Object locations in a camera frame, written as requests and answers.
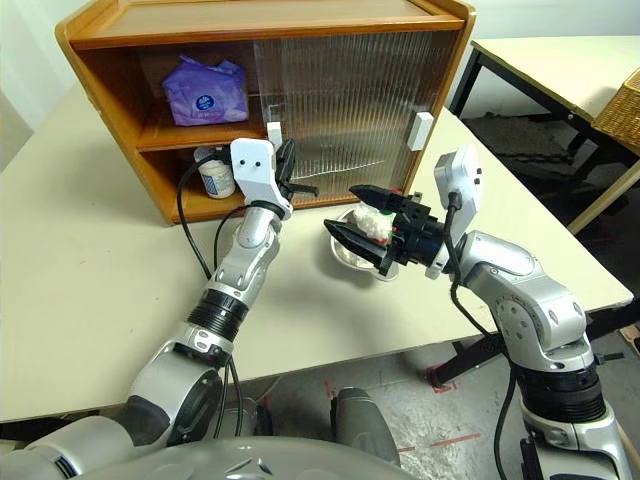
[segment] jar lid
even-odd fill
[[[222,154],[222,147],[198,147],[193,151],[193,161],[199,162],[209,157],[210,162],[207,162],[207,164],[213,162],[216,165],[224,165],[224,162],[220,159]]]

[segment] table surface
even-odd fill
[[[640,36],[499,38],[471,44],[589,122],[640,67]]]
[[[487,181],[473,227],[521,244],[586,310],[632,294],[448,111],[414,186],[443,218],[433,167],[476,145]],[[76,86],[0,176],[0,421],[125,400],[136,373],[183,321],[205,279],[179,226],[163,226],[122,153]],[[401,268],[390,283],[337,263],[322,220],[344,206],[301,210],[236,339],[250,379],[407,350],[475,333],[448,298],[449,280]],[[193,225],[211,262],[218,222]],[[225,227],[222,249],[229,246]],[[473,294],[461,299],[491,328]]]

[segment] white jar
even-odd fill
[[[198,147],[193,151],[193,160],[199,162],[206,157],[214,156],[221,147]],[[211,160],[198,167],[204,188],[212,198],[225,198],[236,190],[231,165],[222,160]]]

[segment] black cable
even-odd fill
[[[238,416],[236,417],[235,436],[239,437],[242,432],[242,417],[244,415],[244,407],[242,406],[242,390],[240,389],[240,379],[238,378],[238,372],[236,371],[236,364],[233,362],[233,357],[229,358],[229,365],[231,365],[231,377],[233,378],[233,386],[236,387],[236,397],[238,400]]]
[[[458,299],[458,287],[462,284],[462,271],[460,270],[460,260],[458,259],[458,254],[455,251],[455,248],[453,246],[453,239],[451,238],[451,225],[453,224],[453,217],[460,209],[460,203],[460,195],[458,193],[452,192],[449,194],[449,206],[447,208],[447,216],[444,221],[443,229],[444,244],[447,247],[447,251],[449,252],[449,259],[451,260],[451,264],[453,266],[453,283],[451,284],[450,290],[451,301],[457,307],[460,313],[462,313],[465,318],[469,320],[469,322],[474,327],[476,327],[476,329],[478,329],[485,337],[492,338],[492,335],[482,325],[480,325],[475,318],[473,318],[473,316],[467,311],[467,309],[462,306],[460,300]],[[513,369],[510,369],[507,394],[505,395],[502,408],[500,409],[500,414],[498,415],[498,422],[496,424],[496,431],[493,439],[493,456],[496,461],[496,467],[498,468],[500,480],[507,480],[507,477],[504,474],[504,469],[502,468],[502,459],[500,458],[500,437],[502,435],[502,427],[504,426],[507,412],[509,411],[509,405],[511,404],[511,399],[513,398],[515,386],[516,376],[513,373]]]
[[[217,268],[218,268],[218,239],[220,238],[220,232],[222,231],[223,225],[233,215],[235,215],[238,212],[242,212],[243,210],[246,210],[248,207],[249,207],[249,205],[240,205],[239,207],[234,208],[233,210],[231,210],[229,213],[227,213],[224,216],[224,218],[220,222],[220,225],[218,225],[218,229],[216,230],[216,236],[215,236],[215,238],[213,240],[213,270],[214,271],[217,270]]]
[[[227,222],[227,220],[229,220],[233,215],[235,215],[238,212],[241,212],[243,210],[246,210],[248,207],[248,205],[241,205],[239,207],[234,208],[233,210],[231,210],[229,213],[227,213],[224,218],[222,219],[222,221],[220,222],[220,225],[218,225],[218,229],[216,230],[216,236],[213,240],[213,270],[217,270],[218,269],[218,240],[220,239],[220,232],[222,231],[222,227],[224,226],[224,224]],[[240,390],[240,380],[238,379],[238,372],[236,370],[236,365],[233,362],[233,357],[229,358],[229,362],[227,363],[227,367],[225,368],[225,389],[229,383],[228,380],[228,371],[227,369],[230,368],[231,369],[231,376],[233,378],[233,385],[236,388],[236,396],[238,397],[238,416],[236,418],[236,430],[234,435],[236,437],[240,436],[240,432],[242,431],[242,420],[243,420],[243,415],[244,415],[244,410],[242,407],[242,391]]]
[[[458,207],[455,202],[450,201],[449,207],[447,208],[447,216],[444,221],[444,244],[447,247],[447,251],[449,252],[449,259],[451,260],[451,264],[453,265],[453,283],[451,284],[451,301],[456,306],[460,313],[465,316],[467,320],[482,333],[487,338],[491,338],[492,335],[482,326],[480,325],[475,318],[467,311],[464,306],[460,303],[458,299],[458,287],[462,283],[462,272],[460,271],[460,260],[458,259],[458,254],[453,246],[453,240],[451,238],[451,225],[453,224],[453,217],[458,211]]]
[[[176,197],[177,197],[176,202],[178,203],[178,215],[180,216],[180,223],[182,224],[182,229],[184,230],[184,234],[187,237],[187,240],[189,240],[191,249],[193,250],[193,253],[195,253],[196,258],[198,259],[198,262],[200,263],[200,266],[202,267],[202,270],[204,271],[204,274],[207,277],[207,280],[211,278],[211,271],[207,266],[207,262],[204,261],[204,258],[200,253],[200,250],[198,249],[198,246],[196,245],[195,240],[191,236],[191,232],[189,231],[189,226],[187,225],[187,220],[184,218],[184,209],[182,208],[182,190],[184,189],[185,185],[191,178],[191,175],[195,173],[198,167],[210,161],[211,161],[211,157],[207,156],[202,160],[191,164],[187,169],[187,171],[184,172],[184,174],[180,178],[180,181],[178,182],[178,188],[176,190]]]
[[[220,429],[222,428],[222,418],[224,417],[224,406],[227,402],[227,389],[229,388],[229,362],[224,367],[224,381],[222,382],[222,396],[220,397],[220,409],[218,410],[218,420],[216,421],[216,429],[213,432],[213,438],[218,438]]]
[[[509,411],[509,405],[513,399],[513,392],[516,389],[516,374],[509,365],[509,385],[507,386],[507,393],[504,396],[504,402],[502,402],[502,408],[500,408],[500,414],[498,415],[498,423],[496,423],[496,432],[493,436],[493,457],[496,460],[496,468],[498,469],[498,475],[500,480],[507,480],[507,476],[502,468],[502,458],[500,457],[500,437],[502,436],[502,427],[504,421],[507,418],[507,412]]]

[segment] purple package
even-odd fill
[[[176,125],[242,122],[249,116],[242,67],[217,67],[180,55],[182,63],[162,82]]]

